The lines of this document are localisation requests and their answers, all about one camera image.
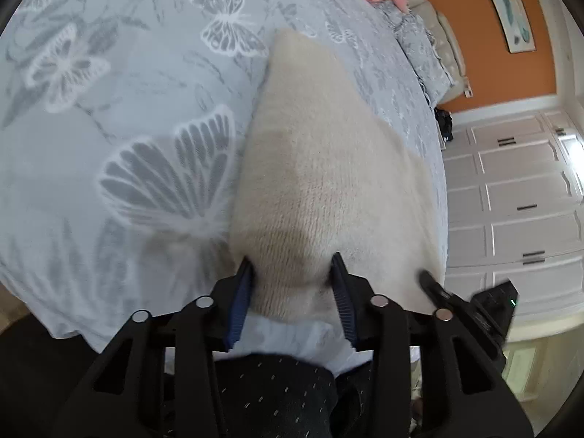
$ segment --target pillow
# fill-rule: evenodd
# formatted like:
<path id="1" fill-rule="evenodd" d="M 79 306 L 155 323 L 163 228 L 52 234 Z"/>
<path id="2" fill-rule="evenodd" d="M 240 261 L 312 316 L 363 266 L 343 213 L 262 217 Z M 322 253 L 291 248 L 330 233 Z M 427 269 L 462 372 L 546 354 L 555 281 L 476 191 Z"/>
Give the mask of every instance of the pillow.
<path id="1" fill-rule="evenodd" d="M 243 154 L 230 232 L 256 271 L 252 308 L 338 322 L 327 283 L 339 251 L 350 273 L 402 307 L 434 310 L 418 286 L 443 281 L 422 159 L 360 98 L 340 61 L 305 36 L 276 36 Z"/>
<path id="2" fill-rule="evenodd" d="M 455 81 L 436 52 L 434 35 L 422 17 L 412 12 L 402 18 L 393 34 L 414 68 L 428 104 L 436 107 Z"/>

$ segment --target black brace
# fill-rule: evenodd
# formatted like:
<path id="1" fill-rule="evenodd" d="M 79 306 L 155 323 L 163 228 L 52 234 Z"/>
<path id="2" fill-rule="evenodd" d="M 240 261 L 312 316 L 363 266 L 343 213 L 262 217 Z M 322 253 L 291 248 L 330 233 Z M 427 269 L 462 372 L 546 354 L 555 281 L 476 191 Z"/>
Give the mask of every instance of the black brace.
<path id="1" fill-rule="evenodd" d="M 209 296 L 180 312 L 137 311 L 81 380 L 54 438 L 227 437 L 212 351 L 239 340 L 253 289 L 253 268 L 217 282 Z M 365 436 L 407 438 L 410 429 L 409 346 L 420 346 L 424 438 L 532 438 L 519 402 L 501 377 L 502 346 L 517 303 L 510 281 L 468 303 L 428 272 L 420 286 L 437 310 L 404 311 L 376 295 L 365 278 L 347 273 L 340 254 L 330 281 L 345 338 L 373 350 L 374 386 Z M 165 349 L 176 348 L 174 396 L 164 381 Z"/>

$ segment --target gray floral bedding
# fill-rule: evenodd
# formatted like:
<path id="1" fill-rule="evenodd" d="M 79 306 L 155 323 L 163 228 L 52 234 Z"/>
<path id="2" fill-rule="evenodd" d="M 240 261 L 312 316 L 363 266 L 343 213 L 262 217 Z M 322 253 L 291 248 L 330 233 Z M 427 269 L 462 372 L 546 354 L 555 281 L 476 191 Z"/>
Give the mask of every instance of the gray floral bedding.
<path id="1" fill-rule="evenodd" d="M 436 123 L 365 0 L 23 0 L 0 36 L 0 280 L 55 337 L 97 350 L 131 313 L 176 311 L 233 265 L 239 160 L 275 31 L 332 48 L 431 170 Z M 251 315 L 236 353 L 359 363 L 329 324 Z"/>

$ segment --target white baseboard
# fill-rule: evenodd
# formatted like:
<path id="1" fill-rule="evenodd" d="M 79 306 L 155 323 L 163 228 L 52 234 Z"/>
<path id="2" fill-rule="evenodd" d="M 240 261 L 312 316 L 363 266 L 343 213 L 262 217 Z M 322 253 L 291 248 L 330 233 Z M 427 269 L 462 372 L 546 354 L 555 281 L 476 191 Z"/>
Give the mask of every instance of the white baseboard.
<path id="1" fill-rule="evenodd" d="M 562 104 L 560 96 L 549 95 L 534 97 L 532 99 L 513 100 L 496 105 L 487 105 L 486 107 L 473 108 L 463 112 L 452 114 L 453 125 L 462 125 L 479 120 L 494 118 L 496 116 L 512 115 L 528 110 L 543 110 L 545 108 L 559 107 Z"/>

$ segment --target cabinet door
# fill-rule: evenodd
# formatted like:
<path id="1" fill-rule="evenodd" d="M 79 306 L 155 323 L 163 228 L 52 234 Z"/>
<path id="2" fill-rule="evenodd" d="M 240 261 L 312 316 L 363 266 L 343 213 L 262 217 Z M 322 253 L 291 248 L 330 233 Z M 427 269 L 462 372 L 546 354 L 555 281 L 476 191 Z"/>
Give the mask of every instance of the cabinet door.
<path id="1" fill-rule="evenodd" d="M 539 165 L 507 177 L 475 176 L 447 184 L 449 222 L 488 222 L 518 212 L 578 204 L 582 189 L 564 164 Z"/>
<path id="2" fill-rule="evenodd" d="M 567 130 L 569 128 L 574 128 L 572 120 L 570 120 L 570 117 L 562 108 L 542 110 L 541 114 L 544 116 L 545 121 L 547 121 L 549 127 L 554 132 L 556 130 Z"/>
<path id="3" fill-rule="evenodd" d="M 478 148 L 460 152 L 443 152 L 446 184 L 452 187 L 468 184 L 470 178 L 486 176 L 504 180 L 537 172 L 539 166 L 565 164 L 552 135 L 535 141 L 516 143 L 492 149 Z"/>
<path id="4" fill-rule="evenodd" d="M 471 140 L 479 146 L 497 146 L 530 135 L 547 132 L 545 121 L 538 112 L 506 116 L 475 127 L 469 127 Z"/>
<path id="5" fill-rule="evenodd" d="M 493 284 L 511 280 L 519 293 L 515 321 L 549 320 L 584 311 L 584 252 L 544 262 L 497 265 Z"/>
<path id="6" fill-rule="evenodd" d="M 494 265 L 584 249 L 583 220 L 584 208 L 578 205 L 522 212 L 488 222 L 452 222 L 447 264 Z"/>
<path id="7" fill-rule="evenodd" d="M 543 258 L 539 263 L 506 263 L 446 270 L 445 289 L 463 300 L 511 280 L 519 293 L 514 324 L 559 319 L 584 311 L 584 251 Z"/>
<path id="8" fill-rule="evenodd" d="M 557 136 L 558 146 L 564 155 L 566 164 L 576 175 L 580 185 L 584 178 L 584 142 L 580 133 L 573 128 L 566 128 Z"/>
<path id="9" fill-rule="evenodd" d="M 472 147 L 492 149 L 500 145 L 535 141 L 551 133 L 549 125 L 539 112 L 526 112 L 474 122 L 454 128 L 454 139 L 447 143 L 446 151 L 454 153 L 465 148 L 472 149 Z"/>

